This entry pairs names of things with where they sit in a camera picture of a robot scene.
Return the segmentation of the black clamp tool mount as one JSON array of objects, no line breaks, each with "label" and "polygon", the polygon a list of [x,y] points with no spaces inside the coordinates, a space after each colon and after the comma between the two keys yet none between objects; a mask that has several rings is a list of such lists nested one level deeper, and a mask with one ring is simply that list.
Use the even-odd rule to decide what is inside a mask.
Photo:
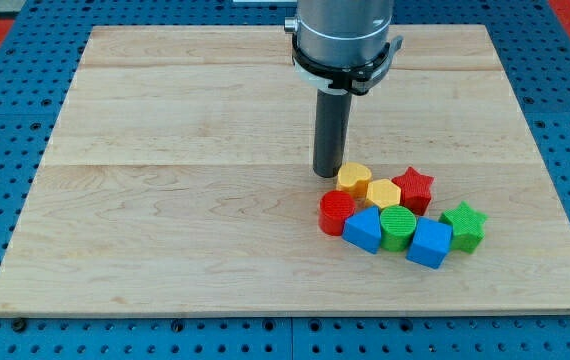
[{"label": "black clamp tool mount", "polygon": [[404,38],[394,37],[386,42],[377,56],[357,67],[331,67],[305,55],[292,37],[292,62],[299,77],[319,91],[329,95],[366,95],[387,75],[395,54],[402,48]]}]

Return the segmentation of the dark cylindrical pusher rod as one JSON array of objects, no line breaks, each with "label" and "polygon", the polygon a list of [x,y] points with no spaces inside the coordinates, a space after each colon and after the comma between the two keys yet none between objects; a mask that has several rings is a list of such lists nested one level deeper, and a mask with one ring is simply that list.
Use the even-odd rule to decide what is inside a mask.
[{"label": "dark cylindrical pusher rod", "polygon": [[351,99],[350,93],[331,95],[317,91],[313,170],[320,177],[333,178],[342,166]]}]

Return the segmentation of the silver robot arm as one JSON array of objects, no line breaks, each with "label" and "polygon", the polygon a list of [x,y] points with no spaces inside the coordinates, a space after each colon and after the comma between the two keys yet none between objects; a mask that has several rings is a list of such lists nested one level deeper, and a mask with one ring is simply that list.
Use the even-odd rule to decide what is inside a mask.
[{"label": "silver robot arm", "polygon": [[387,75],[403,43],[389,38],[392,0],[299,0],[284,23],[292,62],[316,88],[313,171],[335,177],[343,163],[354,96],[364,96]]}]

